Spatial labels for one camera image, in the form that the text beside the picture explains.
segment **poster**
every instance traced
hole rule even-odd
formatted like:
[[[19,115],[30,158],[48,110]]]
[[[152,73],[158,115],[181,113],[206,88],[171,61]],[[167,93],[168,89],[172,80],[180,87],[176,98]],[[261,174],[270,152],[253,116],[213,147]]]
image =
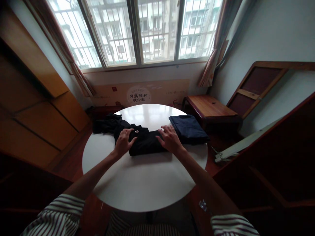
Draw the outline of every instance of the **poster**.
[[[91,100],[96,107],[152,103],[180,109],[188,88],[189,79],[99,85],[94,86],[96,95]]]

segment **striped sleeve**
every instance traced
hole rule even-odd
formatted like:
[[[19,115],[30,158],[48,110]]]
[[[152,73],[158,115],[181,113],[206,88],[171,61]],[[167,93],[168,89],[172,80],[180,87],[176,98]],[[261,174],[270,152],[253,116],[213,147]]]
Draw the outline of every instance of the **striped sleeve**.
[[[59,195],[22,232],[21,236],[72,236],[79,227],[84,200],[67,194]]]
[[[257,236],[259,233],[243,216],[230,214],[211,218],[211,225],[215,236]]]

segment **black clothing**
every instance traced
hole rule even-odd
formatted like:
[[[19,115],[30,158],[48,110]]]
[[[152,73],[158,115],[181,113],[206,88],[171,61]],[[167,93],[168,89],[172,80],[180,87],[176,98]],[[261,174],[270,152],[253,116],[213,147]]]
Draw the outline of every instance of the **black clothing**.
[[[210,140],[208,135],[203,131],[193,116],[170,116],[169,119],[174,126],[181,143],[197,145]],[[134,129],[129,135],[129,142],[134,137],[138,137],[129,150],[129,154],[131,156],[167,151],[162,147],[156,138],[156,136],[160,136],[162,138],[159,131],[155,130],[150,132],[148,128],[137,126],[135,124],[131,125],[127,121],[123,120],[121,115],[109,114],[104,120],[97,120],[93,122],[93,133],[114,134],[115,145],[120,132],[125,128]]]
[[[117,126],[129,126],[130,124],[123,120],[121,115],[109,114],[104,120],[96,120],[93,122],[93,133],[114,133]]]
[[[123,129],[133,128],[134,130],[129,135],[129,142],[138,137],[135,143],[129,150],[131,156],[149,154],[155,152],[166,151],[155,136],[160,136],[160,133],[156,131],[149,132],[148,128],[142,126],[136,126],[135,124],[129,124],[127,121],[121,118],[121,115],[109,114],[104,120],[97,120],[93,122],[93,133],[113,133],[116,141]]]
[[[169,119],[182,144],[198,145],[210,141],[194,116],[170,116]]]
[[[114,132],[115,145],[116,145],[116,141],[119,137],[120,132],[124,128],[125,127],[123,126],[119,126],[115,129],[115,132]],[[162,147],[162,145],[156,138],[156,136],[162,137],[159,131],[155,130],[155,131],[150,132],[148,128],[136,126],[135,124],[132,124],[126,128],[134,129],[129,135],[129,142],[134,137],[138,137],[135,143],[132,145],[132,147],[129,150],[130,156],[167,151],[165,148]]]

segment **white wall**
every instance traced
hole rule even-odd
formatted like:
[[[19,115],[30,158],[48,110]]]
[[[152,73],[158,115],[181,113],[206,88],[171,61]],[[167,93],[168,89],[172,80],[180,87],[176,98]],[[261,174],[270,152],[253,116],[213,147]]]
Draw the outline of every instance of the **white wall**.
[[[205,63],[141,68],[85,74],[92,85],[135,83],[158,80],[189,79],[189,95],[205,94],[207,88],[197,87]]]
[[[315,1],[260,0],[221,68],[211,95],[227,104],[255,61],[315,61]],[[248,136],[286,115],[315,91],[315,72],[289,71],[244,120]]]
[[[77,81],[71,78],[65,66],[55,52],[54,48],[50,44],[49,40],[43,33],[40,26],[37,24],[27,6],[23,3],[23,1],[10,1],[10,7],[19,18],[19,20],[22,22],[29,34],[32,36],[32,38],[35,40],[37,45],[40,47],[42,52],[48,58],[52,66],[55,68],[65,84],[68,86],[75,98],[78,100],[82,108],[86,109],[92,106],[91,99],[86,98],[82,94]]]

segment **table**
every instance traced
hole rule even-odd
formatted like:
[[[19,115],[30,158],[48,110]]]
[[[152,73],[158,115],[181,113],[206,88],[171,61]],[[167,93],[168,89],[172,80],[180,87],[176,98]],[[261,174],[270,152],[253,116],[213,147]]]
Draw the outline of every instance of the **table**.
[[[142,125],[149,131],[169,125],[171,115],[185,115],[169,106],[143,104],[125,108],[116,114],[130,124]],[[91,134],[82,158],[85,174],[115,147],[112,134]],[[207,144],[185,145],[197,163],[205,168]],[[182,199],[195,186],[194,181],[169,152],[131,157],[127,152],[100,179],[94,194],[106,204],[124,211],[147,212],[167,207]]]

